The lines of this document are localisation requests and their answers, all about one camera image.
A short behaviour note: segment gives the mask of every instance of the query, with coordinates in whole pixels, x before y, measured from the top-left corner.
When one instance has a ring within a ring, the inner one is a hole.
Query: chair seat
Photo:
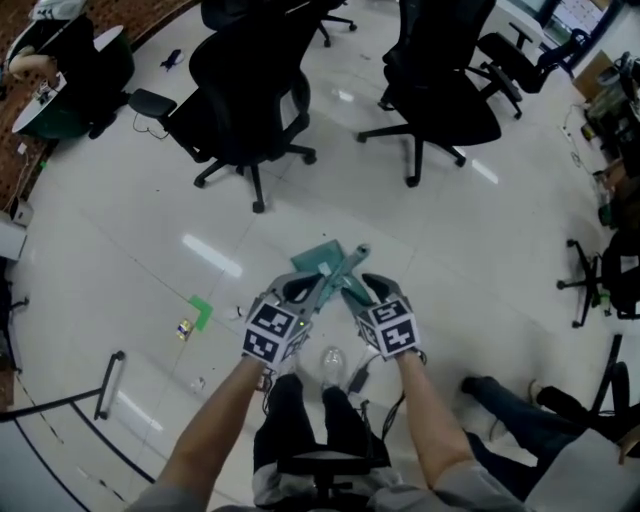
[[[385,67],[391,103],[427,142],[473,146],[497,140],[500,125],[485,99],[462,71],[434,74],[433,84],[413,88]]]
[[[522,90],[531,94],[540,92],[542,84],[536,67],[506,37],[495,33],[487,34],[478,41],[478,48],[512,80],[517,81]]]

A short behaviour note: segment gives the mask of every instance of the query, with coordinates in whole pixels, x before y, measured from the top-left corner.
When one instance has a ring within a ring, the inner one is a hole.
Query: green sticky note
[[[209,317],[213,313],[213,306],[197,295],[194,295],[189,299],[189,304],[200,311],[200,315],[194,325],[199,331],[204,331],[204,328],[209,321]]]

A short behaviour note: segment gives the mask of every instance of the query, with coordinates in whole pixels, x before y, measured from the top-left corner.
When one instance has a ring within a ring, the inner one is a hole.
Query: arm
[[[264,363],[245,357],[191,420],[158,482],[190,491],[204,503],[235,444]]]
[[[407,351],[397,358],[407,401],[407,418],[422,474],[433,487],[444,471],[474,460],[471,446],[453,413],[442,403],[420,357]]]

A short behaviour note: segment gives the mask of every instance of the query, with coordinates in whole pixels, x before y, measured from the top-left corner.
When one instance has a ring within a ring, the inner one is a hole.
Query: desk
[[[109,29],[93,41],[100,52],[104,74],[99,77],[109,88],[120,91],[133,76],[135,65],[124,27]],[[89,130],[89,123],[77,108],[73,88],[64,77],[49,100],[40,104],[33,99],[13,124],[12,132],[43,139],[69,139]]]

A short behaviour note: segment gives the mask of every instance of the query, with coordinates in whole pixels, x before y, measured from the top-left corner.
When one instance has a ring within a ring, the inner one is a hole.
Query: chair backrest
[[[536,64],[537,71],[543,72],[549,68],[554,68],[560,61],[576,53],[588,40],[589,34],[584,30],[579,28],[574,29],[566,43],[540,55],[538,63]]]
[[[495,4],[496,0],[400,0],[398,45],[408,46],[435,69],[466,68]]]
[[[210,107],[219,159],[269,152],[282,139],[280,100],[330,0],[273,0],[206,39],[189,70]]]

